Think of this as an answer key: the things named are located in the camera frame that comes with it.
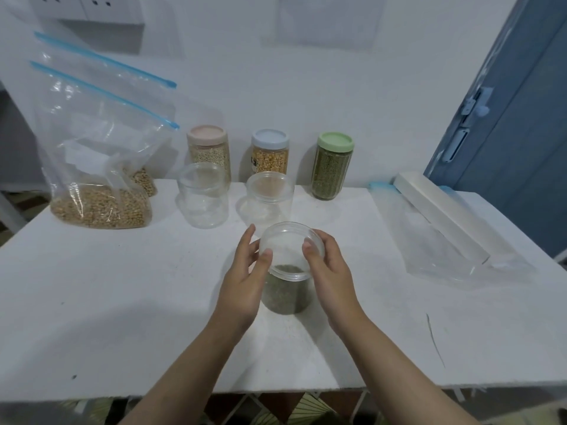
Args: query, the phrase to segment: grain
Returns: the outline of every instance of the grain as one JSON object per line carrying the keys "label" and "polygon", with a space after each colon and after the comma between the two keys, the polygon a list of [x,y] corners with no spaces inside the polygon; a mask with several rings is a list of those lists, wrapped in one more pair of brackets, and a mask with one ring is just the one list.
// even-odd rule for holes
{"label": "grain", "polygon": [[[291,264],[276,265],[276,269],[288,273],[303,272],[302,269]],[[311,284],[310,278],[289,282],[268,273],[262,291],[262,303],[274,313],[300,313],[307,308],[313,298],[313,292],[309,288]]]}
{"label": "grain", "polygon": [[231,181],[230,174],[230,152],[228,142],[216,146],[189,146],[191,160],[194,163],[215,163],[224,168],[227,184]]}
{"label": "grain", "polygon": [[143,187],[148,197],[153,197],[158,193],[158,189],[155,187],[154,180],[149,174],[147,174],[147,171],[144,167],[132,174],[130,176],[130,179],[132,179],[137,185]]}
{"label": "grain", "polygon": [[267,151],[256,146],[252,146],[252,173],[260,173],[262,171],[278,171],[286,174],[287,158],[289,149],[280,149],[277,151]]}
{"label": "grain", "polygon": [[69,194],[55,197],[51,212],[63,222],[89,228],[138,228],[151,221],[151,206],[142,189],[112,189],[100,185],[69,188]]}
{"label": "grain", "polygon": [[317,147],[311,175],[311,193],[315,198],[332,200],[341,192],[351,155],[352,152],[336,153]]}

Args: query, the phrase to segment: left hand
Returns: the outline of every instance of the left hand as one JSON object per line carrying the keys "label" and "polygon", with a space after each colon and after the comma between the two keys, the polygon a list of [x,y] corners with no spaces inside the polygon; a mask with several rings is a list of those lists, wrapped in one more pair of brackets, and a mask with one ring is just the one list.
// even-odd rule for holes
{"label": "left hand", "polygon": [[[235,325],[240,335],[246,332],[258,314],[264,282],[272,264],[272,250],[266,249],[258,256],[260,241],[250,242],[255,230],[252,224],[242,235],[211,317],[222,320],[227,326]],[[256,265],[249,272],[254,262]]]}

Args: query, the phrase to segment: pink lid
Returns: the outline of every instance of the pink lid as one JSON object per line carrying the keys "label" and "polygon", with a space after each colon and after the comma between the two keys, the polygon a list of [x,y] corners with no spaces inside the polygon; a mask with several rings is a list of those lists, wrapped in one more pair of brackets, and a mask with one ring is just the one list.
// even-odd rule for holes
{"label": "pink lid", "polygon": [[229,139],[226,131],[216,125],[199,125],[191,128],[187,134],[189,144],[197,146],[214,146]]}

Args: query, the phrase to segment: ziplock bag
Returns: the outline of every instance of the ziplock bag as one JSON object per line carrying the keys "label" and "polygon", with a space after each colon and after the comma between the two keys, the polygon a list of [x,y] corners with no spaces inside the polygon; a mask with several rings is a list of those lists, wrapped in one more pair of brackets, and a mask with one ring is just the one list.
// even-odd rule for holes
{"label": "ziplock bag", "polygon": [[465,290],[531,281],[534,268],[523,257],[498,267],[469,261],[394,185],[372,182],[369,190],[409,274]]}
{"label": "ziplock bag", "polygon": [[145,190],[130,178],[175,122],[97,86],[31,62],[37,137],[51,212],[89,228],[136,228],[151,221]]}
{"label": "ziplock bag", "polygon": [[38,32],[34,35],[39,46],[39,63],[107,89],[166,119],[175,118],[175,82],[48,35]]}

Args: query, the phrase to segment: crack on table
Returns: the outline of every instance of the crack on table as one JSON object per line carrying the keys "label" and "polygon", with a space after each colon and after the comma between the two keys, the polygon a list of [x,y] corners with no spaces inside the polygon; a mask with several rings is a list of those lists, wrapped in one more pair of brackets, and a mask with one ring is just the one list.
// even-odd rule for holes
{"label": "crack on table", "polygon": [[445,361],[443,361],[443,357],[441,357],[441,353],[439,353],[439,349],[437,348],[437,343],[435,343],[435,337],[433,336],[433,330],[431,329],[431,321],[429,320],[429,314],[425,314],[427,316],[427,326],[429,327],[429,335],[431,336],[431,341],[433,342],[433,346],[435,346],[435,350],[437,351],[437,355],[439,355],[439,359],[441,359],[441,363],[445,367]]}

